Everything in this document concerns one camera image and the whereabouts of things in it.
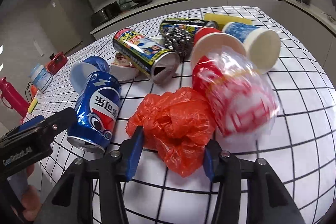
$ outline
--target orange plastic bag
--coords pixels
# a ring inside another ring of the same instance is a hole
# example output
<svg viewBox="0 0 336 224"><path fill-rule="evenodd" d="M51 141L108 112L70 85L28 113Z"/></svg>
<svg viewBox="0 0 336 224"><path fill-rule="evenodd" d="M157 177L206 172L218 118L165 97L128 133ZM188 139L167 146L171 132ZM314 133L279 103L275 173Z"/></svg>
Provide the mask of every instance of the orange plastic bag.
<svg viewBox="0 0 336 224"><path fill-rule="evenodd" d="M156 149L167 167L187 177L203 163L204 147L215 130L207 100L192 88L175 93L148 94L130 117L126 132L131 137L143 126L145 146Z"/></svg>

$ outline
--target human hand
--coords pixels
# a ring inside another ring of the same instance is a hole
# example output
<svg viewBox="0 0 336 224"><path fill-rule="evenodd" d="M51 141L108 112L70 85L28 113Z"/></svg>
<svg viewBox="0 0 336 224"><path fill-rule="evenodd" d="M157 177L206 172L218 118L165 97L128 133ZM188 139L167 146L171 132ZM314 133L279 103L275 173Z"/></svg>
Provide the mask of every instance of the human hand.
<svg viewBox="0 0 336 224"><path fill-rule="evenodd" d="M34 165L27 167L27 177L29 177L34 172L34 169ZM42 206L40 201L40 194L34 186L28 186L27 192L22 195L21 203L25 208L23 211L23 216L28 221L34 221Z"/></svg>

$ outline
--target screw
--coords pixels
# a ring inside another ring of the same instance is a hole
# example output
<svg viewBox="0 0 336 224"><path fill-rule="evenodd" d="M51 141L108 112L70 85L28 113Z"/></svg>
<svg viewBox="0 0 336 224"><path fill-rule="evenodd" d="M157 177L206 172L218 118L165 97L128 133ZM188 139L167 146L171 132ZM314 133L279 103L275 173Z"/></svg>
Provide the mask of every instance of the screw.
<svg viewBox="0 0 336 224"><path fill-rule="evenodd" d="M74 160L74 162L75 162L76 165L80 165L80 164L82 164L83 159L82 159L82 158L76 158L76 159Z"/></svg>
<svg viewBox="0 0 336 224"><path fill-rule="evenodd" d="M263 158L259 158L257 159L257 162L260 164L260 165L266 165L267 164L267 161Z"/></svg>
<svg viewBox="0 0 336 224"><path fill-rule="evenodd" d="M119 150L113 150L111 153L110 153L111 157L113 158L117 158L120 156L120 152Z"/></svg>
<svg viewBox="0 0 336 224"><path fill-rule="evenodd" d="M228 158L228 157L230 157L230 155L231 155L231 153L229 151L226 151L226 150L224 150L220 153L220 156L222 158Z"/></svg>

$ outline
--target white table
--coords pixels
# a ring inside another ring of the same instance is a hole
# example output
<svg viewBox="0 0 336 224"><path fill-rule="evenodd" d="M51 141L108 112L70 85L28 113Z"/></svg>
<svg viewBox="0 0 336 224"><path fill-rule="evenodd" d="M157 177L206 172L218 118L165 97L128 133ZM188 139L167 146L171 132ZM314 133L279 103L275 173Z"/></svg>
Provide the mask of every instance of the white table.
<svg viewBox="0 0 336 224"><path fill-rule="evenodd" d="M300 209L306 223L316 223L335 197L336 91L312 54L289 31L256 7L211 7L182 11L137 23L130 28L147 37L159 35L159 25L166 17L202 18L205 13L246 17L261 28L278 32L282 47L280 58L271 72L264 75L280 97L283 110L269 135L248 145L231 145L218 136L223 149L239 158L263 157L271 164ZM68 58L44 94L38 94L38 105L27 119L42 114L48 117L66 107L74 107L78 94L71 87L71 67L85 58L98 55L110 64L115 56L113 34L97 40ZM182 62L177 75L166 86L157 86L144 75L122 83L122 107L114 128L114 144L128 138L127 120L148 93L174 92L191 86L189 60ZM54 185L77 157L91 160L97 155L79 150L59 134L52 144L53 154L41 161L43 172ZM122 185L129 222L132 223L210 223L218 185L211 184L200 168L182 179L168 170L157 153L143 151L133 180ZM94 182L93 214L100 223L99 182ZM242 181L240 223L245 223L247 183Z"/></svg>

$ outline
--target sponge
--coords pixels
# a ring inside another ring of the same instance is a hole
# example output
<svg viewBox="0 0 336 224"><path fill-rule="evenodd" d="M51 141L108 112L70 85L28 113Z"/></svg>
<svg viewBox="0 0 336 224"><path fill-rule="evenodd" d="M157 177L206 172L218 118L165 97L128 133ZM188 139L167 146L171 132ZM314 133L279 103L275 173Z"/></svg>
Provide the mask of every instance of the sponge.
<svg viewBox="0 0 336 224"><path fill-rule="evenodd" d="M231 21L240 22L240 23L244 23L247 25L252 25L251 19L247 19L243 17L232 17L232 16L226 16L226 15L217 15L217 14L205 14L203 19L207 21L211 21L211 20L216 21L218 24L219 30L222 30L223 27Z"/></svg>
<svg viewBox="0 0 336 224"><path fill-rule="evenodd" d="M30 106L28 107L28 113L31 114L34 110L34 108L36 107L38 103L38 100L36 98L34 98L34 100L31 102Z"/></svg>

